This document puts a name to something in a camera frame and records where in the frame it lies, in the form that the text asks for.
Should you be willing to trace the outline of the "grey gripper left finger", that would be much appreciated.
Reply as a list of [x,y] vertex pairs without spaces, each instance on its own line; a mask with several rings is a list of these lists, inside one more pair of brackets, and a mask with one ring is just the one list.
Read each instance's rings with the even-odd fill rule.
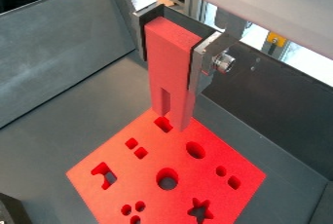
[[140,20],[143,16],[157,7],[157,0],[127,0],[129,8],[131,23],[135,33],[135,40],[140,58],[147,60],[144,28]]

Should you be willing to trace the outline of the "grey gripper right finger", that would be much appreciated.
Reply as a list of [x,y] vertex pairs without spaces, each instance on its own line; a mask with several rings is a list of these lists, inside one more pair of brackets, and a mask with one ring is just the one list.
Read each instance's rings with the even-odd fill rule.
[[242,39],[247,21],[218,9],[214,24],[223,29],[199,42],[192,50],[187,90],[197,95],[212,81],[214,73],[226,74],[232,68],[235,58],[228,48]]

